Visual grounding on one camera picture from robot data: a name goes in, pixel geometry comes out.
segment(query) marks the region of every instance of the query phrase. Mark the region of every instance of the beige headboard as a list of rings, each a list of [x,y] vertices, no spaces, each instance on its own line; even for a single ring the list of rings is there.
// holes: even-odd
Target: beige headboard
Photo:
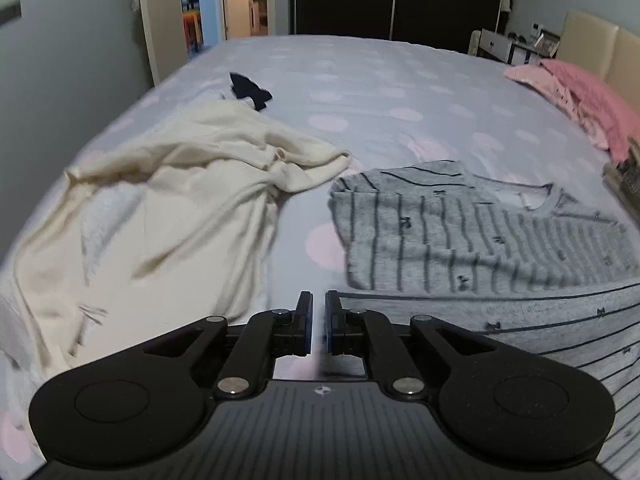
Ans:
[[[640,114],[640,38],[586,12],[569,10],[558,59],[606,81]]]

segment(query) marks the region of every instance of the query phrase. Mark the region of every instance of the nightstand drawer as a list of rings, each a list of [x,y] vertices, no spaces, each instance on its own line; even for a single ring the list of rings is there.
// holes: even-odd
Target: nightstand drawer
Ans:
[[[480,36],[480,48],[501,62],[509,62],[511,40],[490,30],[483,30]]]

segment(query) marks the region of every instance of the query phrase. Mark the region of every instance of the pillow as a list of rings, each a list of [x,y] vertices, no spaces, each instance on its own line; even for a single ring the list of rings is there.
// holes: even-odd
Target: pillow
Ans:
[[[555,59],[545,59],[542,65],[576,96],[589,115],[597,118],[607,137],[612,160],[625,160],[627,139],[640,139],[640,116],[613,88],[591,72]]]
[[[580,124],[589,142],[601,150],[608,150],[609,143],[604,129],[591,109],[585,109],[571,92],[562,86],[558,78],[541,66],[512,66],[504,71],[505,77],[532,87],[560,108],[574,122]]]

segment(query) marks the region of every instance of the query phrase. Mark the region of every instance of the ribbed gray panel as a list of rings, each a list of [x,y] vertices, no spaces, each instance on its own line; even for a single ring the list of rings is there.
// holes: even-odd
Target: ribbed gray panel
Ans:
[[[455,447],[421,404],[374,383],[271,381],[255,399],[226,402],[192,442],[118,471],[51,463],[37,480],[604,480],[595,464],[558,473],[513,472]]]

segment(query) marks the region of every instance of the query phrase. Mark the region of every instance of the polka dot bed sheet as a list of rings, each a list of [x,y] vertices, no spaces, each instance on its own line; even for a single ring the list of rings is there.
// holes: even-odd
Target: polka dot bed sheet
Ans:
[[[242,73],[273,94],[265,115],[350,150],[353,163],[344,174],[461,160],[473,173],[498,180],[557,182],[583,203],[628,222],[602,185],[600,171],[607,154],[590,146],[584,132],[540,95],[504,78],[504,65],[389,41],[332,36],[227,41],[147,93],[89,142],[78,160],[112,150],[204,92],[229,95],[229,72]],[[294,196],[282,207],[266,300],[252,306],[239,322],[265,304],[294,308],[300,291],[309,290],[316,300],[314,325],[318,335],[322,332],[324,293],[348,288],[344,250],[328,208],[329,186]],[[55,193],[56,186],[32,222]],[[130,205],[135,193],[112,190],[108,202]],[[117,229],[117,224],[101,224],[100,215],[88,216],[86,222],[88,232]],[[13,338],[14,354],[25,355],[24,326],[0,296],[0,325],[8,322],[18,334]],[[316,349],[320,343],[318,336]],[[279,360],[276,372],[284,378],[312,379],[318,362],[314,356]],[[8,363],[0,361],[0,384],[3,368],[8,370]],[[12,425],[5,389],[11,387],[0,388],[0,477],[18,480],[39,459],[24,432]]]

